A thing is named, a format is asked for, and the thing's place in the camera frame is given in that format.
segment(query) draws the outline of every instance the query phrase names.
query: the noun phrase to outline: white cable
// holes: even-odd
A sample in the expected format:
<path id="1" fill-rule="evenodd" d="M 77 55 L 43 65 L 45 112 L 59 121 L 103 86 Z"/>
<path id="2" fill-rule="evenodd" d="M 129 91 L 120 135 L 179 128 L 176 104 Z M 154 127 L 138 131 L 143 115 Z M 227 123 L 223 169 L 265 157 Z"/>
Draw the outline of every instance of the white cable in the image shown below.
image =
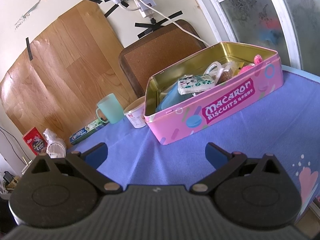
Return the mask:
<path id="1" fill-rule="evenodd" d="M 120 8 L 125 9 L 125 10 L 127 10 L 127 11 L 131 11 L 131 12 L 132 12 L 132 11 L 140 10 L 140 7 L 132 8 L 132 9 L 131 9 L 131 8 L 127 8 L 127 7 L 123 6 L 122 3 L 118 3 L 118 5 L 119 5 Z"/>
<path id="2" fill-rule="evenodd" d="M 2 187 L 2 191 L 3 191 L 3 194 L 4 194 L 4 189 L 3 189 L 3 185 L 2 185 L 2 182 L 1 182 L 1 187 Z"/>
<path id="3" fill-rule="evenodd" d="M 193 33 L 190 33 L 188 31 L 186 31 L 185 29 L 183 29 L 179 24 L 177 24 L 176 22 L 174 22 L 173 20 L 171 20 L 170 18 L 168 18 L 167 16 L 163 15 L 161 12 L 157 11 L 156 9 L 152 8 L 151 6 L 145 4 L 142 0 L 139 0 L 140 2 L 142 2 L 146 7 L 148 7 L 149 9 L 155 11 L 156 13 L 160 14 L 162 17 L 168 19 L 170 22 L 172 22 L 174 25 L 176 25 L 180 30 L 184 31 L 185 33 L 190 34 L 192 37 L 196 38 L 199 41 L 202 41 L 204 44 L 206 44 L 207 46 L 211 46 L 210 44 L 208 44 L 207 42 L 205 42 L 204 40 L 201 40 L 199 37 L 197 37 L 196 35 L 194 35 Z"/>

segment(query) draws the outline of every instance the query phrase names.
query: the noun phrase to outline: pink plush toy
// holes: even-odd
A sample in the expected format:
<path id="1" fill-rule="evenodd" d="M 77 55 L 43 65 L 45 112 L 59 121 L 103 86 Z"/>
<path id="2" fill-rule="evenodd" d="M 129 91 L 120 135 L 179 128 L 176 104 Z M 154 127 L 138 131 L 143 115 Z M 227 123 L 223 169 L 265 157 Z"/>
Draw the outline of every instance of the pink plush toy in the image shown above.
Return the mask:
<path id="1" fill-rule="evenodd" d="M 242 69 L 239 71 L 239 74 L 242 74 L 243 72 L 248 71 L 249 69 L 253 68 L 254 66 L 260 64 L 262 62 L 262 57 L 260 55 L 256 55 L 253 60 L 254 64 L 249 64 L 247 66 L 242 67 Z"/>

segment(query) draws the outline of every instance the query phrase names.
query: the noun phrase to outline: red snack box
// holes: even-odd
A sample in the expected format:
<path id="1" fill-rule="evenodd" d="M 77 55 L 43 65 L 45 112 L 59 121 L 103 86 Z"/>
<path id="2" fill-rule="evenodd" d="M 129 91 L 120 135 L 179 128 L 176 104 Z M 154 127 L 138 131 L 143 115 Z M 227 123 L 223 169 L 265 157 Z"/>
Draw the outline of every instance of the red snack box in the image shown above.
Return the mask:
<path id="1" fill-rule="evenodd" d="M 36 127 L 30 129 L 22 138 L 35 155 L 46 152 L 48 144 Z"/>

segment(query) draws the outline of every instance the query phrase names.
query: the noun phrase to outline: wooden board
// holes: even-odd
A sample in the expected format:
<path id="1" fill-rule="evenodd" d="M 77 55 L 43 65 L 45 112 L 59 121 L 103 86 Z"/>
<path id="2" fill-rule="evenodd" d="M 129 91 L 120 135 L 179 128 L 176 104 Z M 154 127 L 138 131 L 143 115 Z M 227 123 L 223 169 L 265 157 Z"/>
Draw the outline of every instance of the wooden board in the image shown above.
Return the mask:
<path id="1" fill-rule="evenodd" d="M 96 104 L 114 93 L 123 108 L 136 95 L 118 64 L 123 50 L 96 3 L 84 0 L 49 25 L 1 82 L 6 114 L 24 134 L 36 126 L 63 138 L 96 119 Z"/>

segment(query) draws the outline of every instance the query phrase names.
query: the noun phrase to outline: electrical cord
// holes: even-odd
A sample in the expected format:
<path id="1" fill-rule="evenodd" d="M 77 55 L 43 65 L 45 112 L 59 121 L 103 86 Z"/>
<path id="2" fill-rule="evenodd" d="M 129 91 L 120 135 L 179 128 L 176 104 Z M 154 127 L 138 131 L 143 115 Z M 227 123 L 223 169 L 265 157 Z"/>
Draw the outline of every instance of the electrical cord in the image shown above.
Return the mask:
<path id="1" fill-rule="evenodd" d="M 170 18 L 168 18 L 167 16 L 163 15 L 161 12 L 157 11 L 156 9 L 152 8 L 151 6 L 145 4 L 142 0 L 139 0 L 140 2 L 142 2 L 146 7 L 148 7 L 149 9 L 155 11 L 156 13 L 160 14 L 162 17 L 168 19 L 170 22 L 172 22 L 174 25 L 176 25 L 180 30 L 184 31 L 185 33 L 190 34 L 192 37 L 196 38 L 199 41 L 202 41 L 204 44 L 206 44 L 207 46 L 211 46 L 210 44 L 208 44 L 207 42 L 205 42 L 204 40 L 200 39 L 198 36 L 194 35 L 193 33 L 190 33 L 188 31 L 186 31 L 185 29 L 183 29 L 179 24 L 177 24 L 176 22 L 174 22 L 173 20 L 171 20 Z"/>
<path id="2" fill-rule="evenodd" d="M 123 6 L 121 3 L 118 3 L 118 5 L 119 5 L 120 8 L 125 9 L 125 10 L 130 11 L 130 12 L 140 10 L 140 7 L 127 8 L 127 7 Z"/>
<path id="3" fill-rule="evenodd" d="M 19 157 L 19 155 L 17 155 L 16 151 L 14 150 L 14 148 L 13 148 L 13 146 L 12 146 L 12 143 L 9 141 L 9 139 L 7 138 L 7 136 L 5 135 L 5 133 L 4 133 L 2 130 L 0 130 L 0 132 L 3 133 L 4 137 L 5 137 L 5 138 L 7 139 L 7 141 L 10 143 L 11 148 L 12 148 L 12 150 L 14 151 L 15 155 L 19 158 L 20 161 L 22 161 L 23 164 L 25 164 L 24 161 Z"/>
<path id="4" fill-rule="evenodd" d="M 24 149 L 22 148 L 21 144 L 18 142 L 18 140 L 3 127 L 0 126 L 0 129 L 4 130 L 6 133 L 10 134 L 16 140 L 16 142 L 19 144 L 21 150 L 23 151 L 24 155 L 28 158 L 29 161 L 31 161 L 30 158 L 28 157 L 28 155 L 26 154 L 26 152 L 24 151 Z"/>

